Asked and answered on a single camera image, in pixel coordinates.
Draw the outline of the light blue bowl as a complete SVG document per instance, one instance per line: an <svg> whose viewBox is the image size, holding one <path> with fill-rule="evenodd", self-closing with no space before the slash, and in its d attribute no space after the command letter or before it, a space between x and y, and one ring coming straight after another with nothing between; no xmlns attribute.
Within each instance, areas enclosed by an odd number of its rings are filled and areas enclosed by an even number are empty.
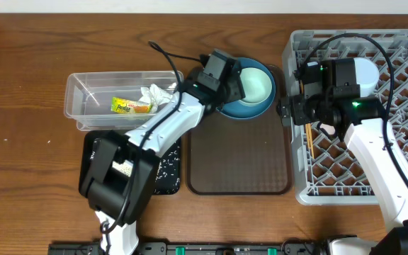
<svg viewBox="0 0 408 255"><path fill-rule="evenodd" d="M369 59L356 57L355 64L356 83L360 86L361 97L371 95L378 84L380 72L375 63Z"/></svg>

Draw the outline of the white rice pile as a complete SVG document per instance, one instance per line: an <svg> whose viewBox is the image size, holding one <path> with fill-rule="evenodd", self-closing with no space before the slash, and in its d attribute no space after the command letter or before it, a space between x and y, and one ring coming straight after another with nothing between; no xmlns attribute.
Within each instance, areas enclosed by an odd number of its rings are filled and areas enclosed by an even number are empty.
<svg viewBox="0 0 408 255"><path fill-rule="evenodd" d="M119 164L116 161L114 161L112 163L112 168L116 171L119 171L120 173L127 177L131 177L133 164L129 161L124 161L122 164Z"/></svg>

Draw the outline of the yellow green snack wrapper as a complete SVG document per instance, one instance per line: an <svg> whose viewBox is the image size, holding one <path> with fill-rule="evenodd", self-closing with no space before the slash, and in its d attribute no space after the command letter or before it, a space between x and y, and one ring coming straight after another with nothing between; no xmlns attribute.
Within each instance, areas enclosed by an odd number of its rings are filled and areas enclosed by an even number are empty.
<svg viewBox="0 0 408 255"><path fill-rule="evenodd" d="M113 97L110 109L119 114L144 114L150 113L152 105L141 101Z"/></svg>

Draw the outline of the white tissue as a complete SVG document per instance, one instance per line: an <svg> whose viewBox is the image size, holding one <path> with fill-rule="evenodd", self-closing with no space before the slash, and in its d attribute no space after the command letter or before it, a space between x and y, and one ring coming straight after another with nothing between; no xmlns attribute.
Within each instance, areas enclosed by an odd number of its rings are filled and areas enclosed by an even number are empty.
<svg viewBox="0 0 408 255"><path fill-rule="evenodd" d="M168 103L173 95L159 88L156 84L151 84L150 87L141 87L141 98L139 102L149 105L148 113L156 113L159 106Z"/></svg>

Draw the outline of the pink cup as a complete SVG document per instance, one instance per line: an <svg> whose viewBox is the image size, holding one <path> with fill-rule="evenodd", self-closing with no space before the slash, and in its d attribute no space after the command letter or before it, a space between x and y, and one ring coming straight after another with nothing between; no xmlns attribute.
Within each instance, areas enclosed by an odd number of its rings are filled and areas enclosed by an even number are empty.
<svg viewBox="0 0 408 255"><path fill-rule="evenodd" d="M324 123L321 123L319 126L319 130L324 133L327 137L334 137L336 134L336 130L334 126L327 125Z"/></svg>

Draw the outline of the wooden chopstick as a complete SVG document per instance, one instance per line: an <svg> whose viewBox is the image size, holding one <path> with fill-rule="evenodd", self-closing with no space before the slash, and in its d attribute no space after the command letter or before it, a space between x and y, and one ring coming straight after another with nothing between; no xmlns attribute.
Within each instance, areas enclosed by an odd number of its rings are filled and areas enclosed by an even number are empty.
<svg viewBox="0 0 408 255"><path fill-rule="evenodd" d="M315 153L314 153L314 145L313 145L313 139L312 139L312 127L310 123L305 125L305 132L307 135L307 146L308 146L308 149L310 150L311 157L314 159Z"/></svg>
<svg viewBox="0 0 408 255"><path fill-rule="evenodd" d="M303 94L304 93L304 85L302 83L302 81L299 82L300 85L300 93Z"/></svg>

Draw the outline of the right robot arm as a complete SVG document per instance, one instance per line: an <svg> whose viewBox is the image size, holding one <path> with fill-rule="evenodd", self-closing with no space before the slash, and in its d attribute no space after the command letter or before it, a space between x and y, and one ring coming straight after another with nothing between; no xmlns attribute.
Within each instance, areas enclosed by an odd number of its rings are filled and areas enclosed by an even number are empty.
<svg viewBox="0 0 408 255"><path fill-rule="evenodd" d="M358 237L329 238L316 254L408 254L408 161L376 97L327 99L302 95L281 98L282 120L297 125L318 121L330 125L361 165L378 200L386 236L379 242Z"/></svg>

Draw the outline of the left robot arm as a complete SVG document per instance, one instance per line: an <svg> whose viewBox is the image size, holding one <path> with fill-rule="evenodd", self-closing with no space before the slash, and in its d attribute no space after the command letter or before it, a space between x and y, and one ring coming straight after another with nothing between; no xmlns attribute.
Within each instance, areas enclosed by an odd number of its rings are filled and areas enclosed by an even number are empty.
<svg viewBox="0 0 408 255"><path fill-rule="evenodd" d="M85 137L79 193L97 214L104 254L134 253L136 222L154 193L161 158L204 116L244 97L242 68L238 58L209 56L146 123L125 134L109 130Z"/></svg>

